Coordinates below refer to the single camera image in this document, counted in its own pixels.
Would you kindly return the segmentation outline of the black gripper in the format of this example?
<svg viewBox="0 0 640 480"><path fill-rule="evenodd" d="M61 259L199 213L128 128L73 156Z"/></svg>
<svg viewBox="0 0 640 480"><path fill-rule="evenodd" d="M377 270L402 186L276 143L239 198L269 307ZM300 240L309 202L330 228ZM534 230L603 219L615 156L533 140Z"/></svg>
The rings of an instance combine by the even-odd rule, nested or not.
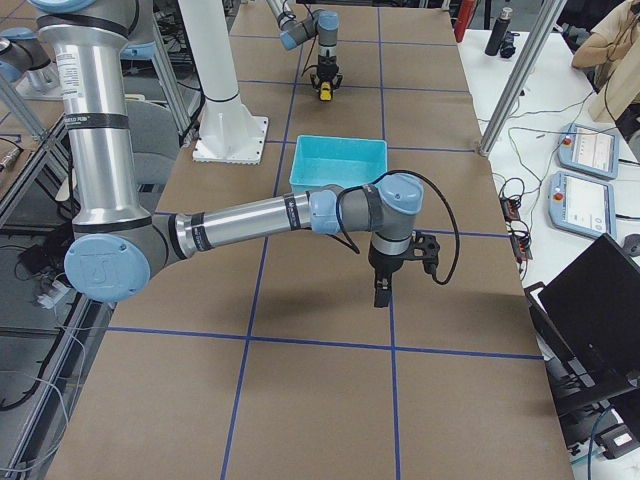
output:
<svg viewBox="0 0 640 480"><path fill-rule="evenodd" d="M339 74L336 56L318 56L316 75L310 75L311 85L315 90L320 89L320 82L332 83L332 89L340 88L343 75Z"/></svg>
<svg viewBox="0 0 640 480"><path fill-rule="evenodd" d="M414 261L414 255L404 252L400 255L388 255L375 247L368 252L369 264L374 269L374 307L387 308L391 301L391 277L400 270L405 261Z"/></svg>

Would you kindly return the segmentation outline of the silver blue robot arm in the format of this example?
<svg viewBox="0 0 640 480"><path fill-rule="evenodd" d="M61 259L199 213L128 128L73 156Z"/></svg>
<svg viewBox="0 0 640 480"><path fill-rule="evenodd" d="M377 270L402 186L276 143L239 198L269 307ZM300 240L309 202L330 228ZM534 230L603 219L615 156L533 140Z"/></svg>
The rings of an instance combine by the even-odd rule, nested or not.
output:
<svg viewBox="0 0 640 480"><path fill-rule="evenodd" d="M308 10L308 15L298 20L286 1L268 0L267 5L276 19L279 38L286 50L308 40L317 41L317 62L311 65L315 72L310 74L310 81L321 101L331 101L343 78L337 63L339 14L326 9Z"/></svg>
<svg viewBox="0 0 640 480"><path fill-rule="evenodd" d="M310 230L339 239L371 235L374 304L388 305L392 276L407 261L436 271L438 246L414 229L423 180L410 171L370 184L324 186L218 212L158 216L139 201L121 56L152 30L148 1L39 1L42 39L56 54L64 123L80 196L64 270L73 287L99 302L140 292L167 266L224 245Z"/></svg>

